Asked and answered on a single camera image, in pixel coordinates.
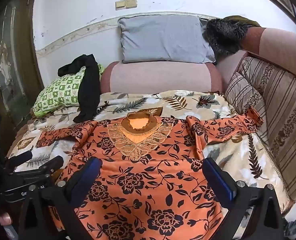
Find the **person's left hand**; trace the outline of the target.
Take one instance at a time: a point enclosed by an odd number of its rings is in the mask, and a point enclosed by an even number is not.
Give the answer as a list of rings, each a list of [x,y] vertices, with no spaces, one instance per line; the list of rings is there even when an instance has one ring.
[[[9,213],[7,212],[0,213],[0,224],[1,226],[8,226],[12,224],[12,219]]]

